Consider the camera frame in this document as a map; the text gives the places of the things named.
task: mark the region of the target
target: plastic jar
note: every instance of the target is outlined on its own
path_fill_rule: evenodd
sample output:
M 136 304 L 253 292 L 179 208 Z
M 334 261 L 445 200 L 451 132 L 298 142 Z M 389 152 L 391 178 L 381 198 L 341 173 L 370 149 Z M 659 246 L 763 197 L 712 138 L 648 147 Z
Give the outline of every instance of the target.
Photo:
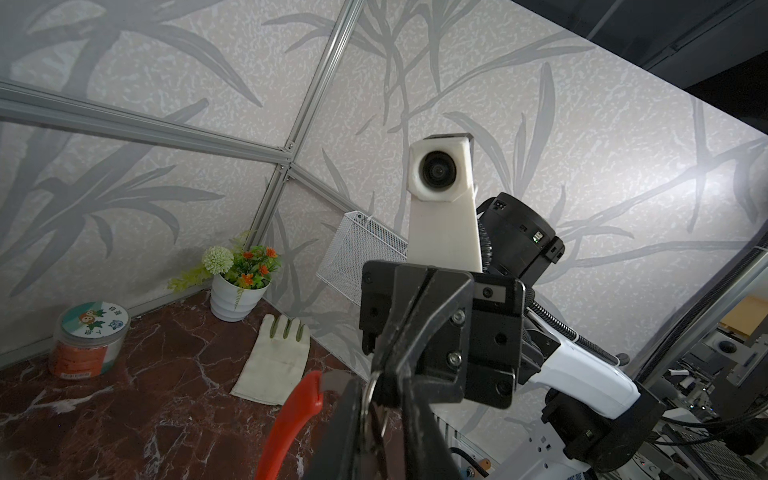
M 106 302 L 83 303 L 58 317 L 48 370 L 77 380 L 109 370 L 123 346 L 131 317 L 125 308 Z

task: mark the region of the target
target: green pom-pom flower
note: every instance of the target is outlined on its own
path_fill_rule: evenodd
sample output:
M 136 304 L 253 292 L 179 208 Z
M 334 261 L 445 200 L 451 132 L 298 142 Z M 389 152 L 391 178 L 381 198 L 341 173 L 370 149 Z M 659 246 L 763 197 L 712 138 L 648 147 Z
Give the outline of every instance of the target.
M 232 251 L 225 247 L 211 247 L 203 253 L 203 266 L 211 274 L 226 273 L 234 264 Z

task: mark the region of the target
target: camera lens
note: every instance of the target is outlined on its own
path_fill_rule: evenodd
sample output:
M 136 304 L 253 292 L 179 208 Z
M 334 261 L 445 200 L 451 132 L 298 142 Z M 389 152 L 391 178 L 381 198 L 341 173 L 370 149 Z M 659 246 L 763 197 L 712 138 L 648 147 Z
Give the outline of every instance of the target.
M 456 181 L 456 164 L 446 152 L 431 151 L 422 161 L 422 180 L 431 188 L 443 189 Z

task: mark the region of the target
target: aluminum frame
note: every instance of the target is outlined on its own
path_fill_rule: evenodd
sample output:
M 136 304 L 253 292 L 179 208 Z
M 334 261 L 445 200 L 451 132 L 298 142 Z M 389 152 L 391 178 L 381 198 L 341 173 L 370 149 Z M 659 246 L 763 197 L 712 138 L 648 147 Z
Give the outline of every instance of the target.
M 251 248 L 254 243 L 261 243 L 266 230 L 270 227 L 272 217 L 277 210 L 277 202 L 280 200 L 280 192 L 283 185 L 288 180 L 288 167 L 286 165 L 276 165 L 272 173 L 269 184 L 266 186 L 266 192 L 253 218 L 253 224 L 250 228 L 250 235 L 246 240 L 245 247 Z
M 333 75 L 336 73 L 341 57 L 344 55 L 344 50 L 349 44 L 349 38 L 352 37 L 352 33 L 357 25 L 357 18 L 360 16 L 364 3 L 365 0 L 346 0 L 341 8 L 339 17 L 333 26 L 330 38 L 323 51 L 323 56 L 320 58 L 320 63 L 317 65 L 317 70 L 315 70 L 315 74 L 310 82 L 310 88 L 304 97 L 304 102 L 301 104 L 299 114 L 296 116 L 296 121 L 293 123 L 293 128 L 291 129 L 288 141 L 284 148 L 285 151 L 290 152 L 291 154 L 290 168 L 286 169 L 286 174 L 288 176 L 284 176 L 280 179 L 273 177 L 270 181 L 270 186 L 273 182 L 276 182 L 275 187 L 273 189 L 268 189 L 269 195 L 264 196 L 264 200 L 262 200 L 262 204 L 259 206 L 257 217 L 254 218 L 254 230 L 248 241 L 249 246 L 254 243 L 262 242 L 264 235 L 266 235 L 266 230 L 272 222 L 280 197 L 283 195 L 285 184 L 290 178 L 296 178 L 297 180 L 311 178 L 312 180 L 304 182 L 306 186 L 317 192 L 320 196 L 331 201 L 331 203 L 334 203 L 337 207 L 342 205 L 332 200 L 334 190 L 327 187 L 321 180 L 316 179 L 316 177 L 309 172 L 299 167 L 296 164 L 296 159 L 298 158 L 306 134 L 309 132 L 315 114 L 325 97 L 327 88 L 333 79 Z
M 343 210 L 344 212 L 365 210 L 355 205 L 355 203 L 352 202 L 349 198 L 343 197 L 339 192 L 326 185 L 325 182 L 320 180 L 318 177 L 315 177 L 307 170 L 301 168 L 299 165 L 292 164 L 288 170 L 288 176 L 298 180 L 311 191 L 328 200 L 331 204 L 333 204 L 334 207 L 338 208 L 339 210 Z
M 271 164 L 289 164 L 293 159 L 279 147 L 7 80 L 0 80 L 0 118 Z

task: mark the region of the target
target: wire mesh basket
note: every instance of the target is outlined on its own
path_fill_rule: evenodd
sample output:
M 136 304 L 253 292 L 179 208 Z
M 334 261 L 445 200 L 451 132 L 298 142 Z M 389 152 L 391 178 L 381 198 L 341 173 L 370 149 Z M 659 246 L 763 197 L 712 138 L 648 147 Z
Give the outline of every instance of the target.
M 368 260 L 404 263 L 408 242 L 364 212 L 344 214 L 317 276 L 360 304 L 362 265 Z

